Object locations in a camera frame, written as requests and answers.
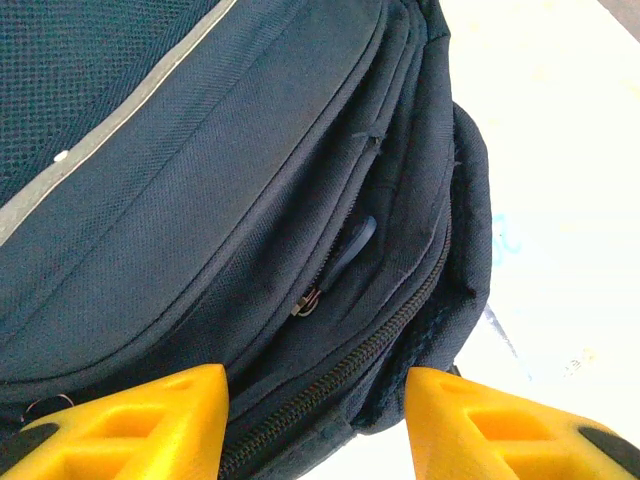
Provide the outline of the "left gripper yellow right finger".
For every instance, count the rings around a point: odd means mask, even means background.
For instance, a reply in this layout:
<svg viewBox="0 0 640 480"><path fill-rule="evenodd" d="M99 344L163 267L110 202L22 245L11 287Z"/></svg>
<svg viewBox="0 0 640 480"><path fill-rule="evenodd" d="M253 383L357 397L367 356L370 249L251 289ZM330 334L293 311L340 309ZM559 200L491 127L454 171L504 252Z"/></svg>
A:
<svg viewBox="0 0 640 480"><path fill-rule="evenodd" d="M608 427L440 370L410 369L405 418L416 480L640 480Z"/></svg>

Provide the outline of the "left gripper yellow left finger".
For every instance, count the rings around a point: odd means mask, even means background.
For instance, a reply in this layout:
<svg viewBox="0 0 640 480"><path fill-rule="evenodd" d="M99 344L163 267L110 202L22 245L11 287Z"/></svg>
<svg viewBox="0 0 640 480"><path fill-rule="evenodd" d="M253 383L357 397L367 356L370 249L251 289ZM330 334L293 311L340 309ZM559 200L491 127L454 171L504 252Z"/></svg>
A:
<svg viewBox="0 0 640 480"><path fill-rule="evenodd" d="M217 480L225 370L205 364L66 408L0 444L0 480Z"/></svg>

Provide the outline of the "clear plastic stationery package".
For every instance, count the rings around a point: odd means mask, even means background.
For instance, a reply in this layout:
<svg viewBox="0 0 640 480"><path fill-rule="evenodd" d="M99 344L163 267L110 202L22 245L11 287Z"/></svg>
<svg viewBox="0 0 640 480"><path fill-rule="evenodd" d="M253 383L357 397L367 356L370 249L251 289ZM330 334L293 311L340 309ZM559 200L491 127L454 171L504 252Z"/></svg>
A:
<svg viewBox="0 0 640 480"><path fill-rule="evenodd" d="M537 218L492 219L491 294L484 316L532 382L576 379L597 358L583 272L563 258L567 241Z"/></svg>

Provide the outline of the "navy blue backpack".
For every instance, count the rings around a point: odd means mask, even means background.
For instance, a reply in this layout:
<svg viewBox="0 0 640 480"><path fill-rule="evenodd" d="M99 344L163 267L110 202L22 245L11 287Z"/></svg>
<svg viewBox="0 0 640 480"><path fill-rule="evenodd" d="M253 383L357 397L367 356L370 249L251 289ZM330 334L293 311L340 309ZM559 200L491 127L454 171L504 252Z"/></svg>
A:
<svg viewBox="0 0 640 480"><path fill-rule="evenodd" d="M491 278L439 0L0 0L0 444L223 366L218 480L405 416Z"/></svg>

